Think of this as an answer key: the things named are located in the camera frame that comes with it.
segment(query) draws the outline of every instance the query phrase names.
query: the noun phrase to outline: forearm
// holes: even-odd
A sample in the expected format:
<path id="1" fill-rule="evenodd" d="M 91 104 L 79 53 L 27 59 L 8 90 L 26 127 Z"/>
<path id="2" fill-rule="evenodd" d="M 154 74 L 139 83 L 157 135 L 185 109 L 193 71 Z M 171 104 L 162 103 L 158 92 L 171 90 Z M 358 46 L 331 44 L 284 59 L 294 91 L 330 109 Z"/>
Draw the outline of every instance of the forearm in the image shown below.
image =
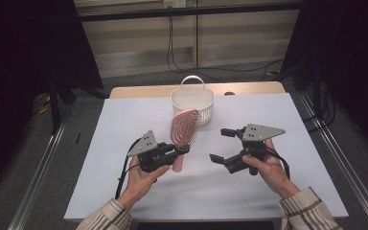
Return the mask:
<path id="1" fill-rule="evenodd" d="M 77 229 L 125 230 L 131 222 L 128 210 L 117 200 L 110 199 L 100 210 L 85 218 Z"/>
<path id="2" fill-rule="evenodd" d="M 280 207 L 284 212 L 282 229 L 342 229 L 311 188 L 281 200 Z"/>

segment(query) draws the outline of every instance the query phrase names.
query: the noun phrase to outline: hairbrush head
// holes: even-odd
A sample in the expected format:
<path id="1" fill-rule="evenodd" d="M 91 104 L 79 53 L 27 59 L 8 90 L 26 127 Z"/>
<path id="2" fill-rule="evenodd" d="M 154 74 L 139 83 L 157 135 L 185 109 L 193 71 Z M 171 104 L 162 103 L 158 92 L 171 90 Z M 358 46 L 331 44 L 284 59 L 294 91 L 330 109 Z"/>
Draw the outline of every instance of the hairbrush head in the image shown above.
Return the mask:
<path id="1" fill-rule="evenodd" d="M 188 150 L 196 139 L 196 122 L 200 115 L 196 109 L 181 111 L 172 118 L 170 139 L 179 150 Z M 176 173 L 182 169 L 184 155 L 178 156 L 172 165 Z"/>

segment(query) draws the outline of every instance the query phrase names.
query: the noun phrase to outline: person's left hand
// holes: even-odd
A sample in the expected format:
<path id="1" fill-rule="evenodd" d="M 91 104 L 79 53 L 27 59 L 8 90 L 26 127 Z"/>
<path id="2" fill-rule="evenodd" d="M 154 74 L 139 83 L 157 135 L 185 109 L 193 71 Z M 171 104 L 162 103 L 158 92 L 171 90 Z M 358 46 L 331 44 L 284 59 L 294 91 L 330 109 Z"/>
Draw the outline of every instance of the person's left hand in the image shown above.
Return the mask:
<path id="1" fill-rule="evenodd" d="M 135 167 L 129 170 L 127 186 L 118 198 L 118 202 L 128 210 L 148 193 L 151 185 L 158 177 L 162 176 L 170 169 L 170 166 L 166 165 L 153 172 L 143 172 L 138 164 L 139 159 L 137 156 L 133 156 L 129 166 Z"/>

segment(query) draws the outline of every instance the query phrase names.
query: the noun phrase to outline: hand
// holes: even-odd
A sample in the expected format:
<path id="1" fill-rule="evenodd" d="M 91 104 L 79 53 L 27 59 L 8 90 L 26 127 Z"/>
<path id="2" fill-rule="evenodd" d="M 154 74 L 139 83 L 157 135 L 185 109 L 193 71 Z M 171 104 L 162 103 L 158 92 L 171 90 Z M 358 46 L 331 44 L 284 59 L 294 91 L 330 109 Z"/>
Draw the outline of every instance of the hand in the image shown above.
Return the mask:
<path id="1" fill-rule="evenodd" d="M 267 147 L 274 149 L 271 139 L 265 140 L 264 143 Z M 297 186 L 287 178 L 280 160 L 276 157 L 267 155 L 265 162 L 262 162 L 254 156 L 244 155 L 242 160 L 244 163 L 256 167 L 268 187 L 282 199 L 289 198 L 300 192 Z"/>
<path id="2" fill-rule="evenodd" d="M 143 172 L 138 164 L 139 159 L 137 156 L 132 157 L 129 166 L 134 167 L 129 170 L 127 186 L 118 198 L 118 202 L 128 210 L 148 193 L 151 185 L 158 177 L 162 176 L 170 169 L 170 167 L 166 165 L 153 172 Z"/>

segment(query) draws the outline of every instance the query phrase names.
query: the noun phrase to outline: table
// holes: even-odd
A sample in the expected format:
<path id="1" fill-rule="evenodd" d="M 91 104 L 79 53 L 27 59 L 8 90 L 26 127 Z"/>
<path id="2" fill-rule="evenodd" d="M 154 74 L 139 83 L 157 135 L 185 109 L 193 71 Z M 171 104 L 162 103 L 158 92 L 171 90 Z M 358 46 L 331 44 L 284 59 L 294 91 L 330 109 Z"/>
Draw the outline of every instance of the table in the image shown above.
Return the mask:
<path id="1" fill-rule="evenodd" d="M 86 217 L 114 194 L 115 174 L 122 168 L 117 162 L 123 162 L 125 151 L 131 144 L 129 141 L 143 135 L 143 131 L 147 131 L 144 128 L 151 127 L 158 142 L 169 140 L 166 127 L 170 124 L 166 118 L 172 115 L 172 106 L 170 97 L 166 96 L 170 96 L 177 87 L 179 85 L 139 86 L 112 91 L 111 98 L 118 99 L 105 101 L 79 182 L 65 214 L 66 219 Z M 284 138 L 275 138 L 274 143 L 279 152 L 287 153 L 283 157 L 291 166 L 294 182 L 299 187 L 308 187 L 315 179 L 313 188 L 326 201 L 331 213 L 336 217 L 347 216 L 289 94 L 279 82 L 217 83 L 206 84 L 206 87 L 216 92 L 216 100 L 213 118 L 198 130 L 196 141 L 200 144 L 194 145 L 185 155 L 183 172 L 179 176 L 168 172 L 135 205 L 131 213 L 136 219 L 216 221 L 280 218 L 278 197 L 259 176 L 251 176 L 247 171 L 229 174 L 222 166 L 211 163 L 205 154 L 222 151 L 225 158 L 237 154 L 242 148 L 240 142 L 221 137 L 219 129 L 242 128 L 251 119 L 249 117 L 255 124 L 281 127 L 287 131 L 282 135 Z M 237 96 L 221 96 L 228 91 Z M 247 92 L 258 94 L 250 96 Z M 134 95 L 151 97 L 131 98 Z M 194 209 L 194 205 L 206 208 Z"/>

